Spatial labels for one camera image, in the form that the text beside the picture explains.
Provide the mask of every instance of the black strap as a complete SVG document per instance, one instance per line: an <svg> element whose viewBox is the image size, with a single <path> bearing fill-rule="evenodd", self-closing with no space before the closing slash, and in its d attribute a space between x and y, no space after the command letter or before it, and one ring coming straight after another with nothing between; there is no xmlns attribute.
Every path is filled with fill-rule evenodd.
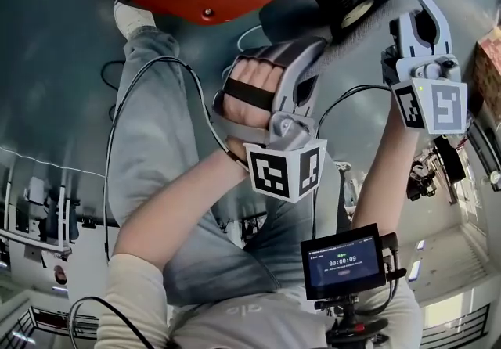
<svg viewBox="0 0 501 349"><path fill-rule="evenodd" d="M267 92L266 90L256 88L255 86L248 85L230 77L226 80L225 87L222 91L254 107L266 111L272 110L275 93Z"/></svg>

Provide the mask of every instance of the finger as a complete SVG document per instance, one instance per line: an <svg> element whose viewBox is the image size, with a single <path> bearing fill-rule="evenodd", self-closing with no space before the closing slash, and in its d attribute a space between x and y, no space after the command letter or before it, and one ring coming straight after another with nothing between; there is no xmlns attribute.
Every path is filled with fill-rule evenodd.
<svg viewBox="0 0 501 349"><path fill-rule="evenodd" d="M258 68L259 62L256 59L250 59L249 62L247 63L247 66L245 69L242 71L240 76L237 78L238 81L243 82L243 83L249 83L249 81L252 78L252 75Z"/></svg>
<svg viewBox="0 0 501 349"><path fill-rule="evenodd" d="M246 59L241 59L232 69L232 73L229 75L232 79L238 79L238 77L242 74L243 70L247 66L248 61Z"/></svg>
<svg viewBox="0 0 501 349"><path fill-rule="evenodd" d="M279 86L282 74L283 74L283 68L274 67L272 72L270 72L268 78L266 79L266 82L263 85L262 89L266 90L267 92L275 93L276 89Z"/></svg>
<svg viewBox="0 0 501 349"><path fill-rule="evenodd" d="M268 79L268 76L271 74L272 70L273 65L269 63L259 63L256 71L249 81L249 85L253 85L256 88L262 88L265 85L265 82Z"/></svg>

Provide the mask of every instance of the human hand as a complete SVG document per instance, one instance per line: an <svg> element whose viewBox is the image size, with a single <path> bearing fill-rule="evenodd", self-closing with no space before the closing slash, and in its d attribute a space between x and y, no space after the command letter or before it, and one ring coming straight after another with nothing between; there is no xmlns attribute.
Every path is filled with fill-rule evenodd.
<svg viewBox="0 0 501 349"><path fill-rule="evenodd" d="M259 62L256 59L242 59L233 67L230 77L275 93L282 73L282 67L274 67L270 63ZM268 128L269 119L272 116L269 111L254 107L230 95L225 95L222 107L228 120L254 128ZM242 143L241 140L232 136L226 140L229 149L241 160L245 160L247 155Z"/></svg>

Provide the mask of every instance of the cardboard box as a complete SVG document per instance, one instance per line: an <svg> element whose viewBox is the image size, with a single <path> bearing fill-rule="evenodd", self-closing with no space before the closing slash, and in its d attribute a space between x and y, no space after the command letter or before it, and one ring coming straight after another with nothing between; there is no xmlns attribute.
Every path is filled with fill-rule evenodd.
<svg viewBox="0 0 501 349"><path fill-rule="evenodd" d="M475 84L496 124L501 123L501 29L496 27L477 42Z"/></svg>

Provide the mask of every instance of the white sneaker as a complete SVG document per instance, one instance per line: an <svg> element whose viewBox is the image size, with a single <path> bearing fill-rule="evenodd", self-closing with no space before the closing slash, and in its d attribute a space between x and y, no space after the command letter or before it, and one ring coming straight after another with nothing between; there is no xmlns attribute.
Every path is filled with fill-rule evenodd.
<svg viewBox="0 0 501 349"><path fill-rule="evenodd" d="M351 170L351 164L346 163L345 161L334 161L336 164L336 167L339 171L350 171Z"/></svg>
<svg viewBox="0 0 501 349"><path fill-rule="evenodd" d="M124 38L129 40L133 31L139 27L155 27L153 14L145 9L130 7L118 2L114 6L115 22Z"/></svg>

